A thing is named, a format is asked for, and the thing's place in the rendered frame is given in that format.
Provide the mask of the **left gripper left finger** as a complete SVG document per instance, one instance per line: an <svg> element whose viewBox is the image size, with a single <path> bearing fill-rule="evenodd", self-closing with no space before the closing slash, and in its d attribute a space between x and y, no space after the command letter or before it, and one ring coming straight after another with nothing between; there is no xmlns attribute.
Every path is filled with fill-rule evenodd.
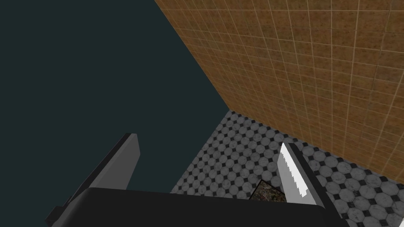
<svg viewBox="0 0 404 227"><path fill-rule="evenodd" d="M137 134L125 133L80 185L67 204L88 188L127 189L139 158Z"/></svg>

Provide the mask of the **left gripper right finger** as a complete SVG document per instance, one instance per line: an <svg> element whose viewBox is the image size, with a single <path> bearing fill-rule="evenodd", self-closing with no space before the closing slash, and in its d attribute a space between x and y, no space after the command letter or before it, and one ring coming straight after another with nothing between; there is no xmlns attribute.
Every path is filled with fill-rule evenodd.
<svg viewBox="0 0 404 227"><path fill-rule="evenodd" d="M288 203L326 207L322 185L296 145L281 143L277 169Z"/></svg>

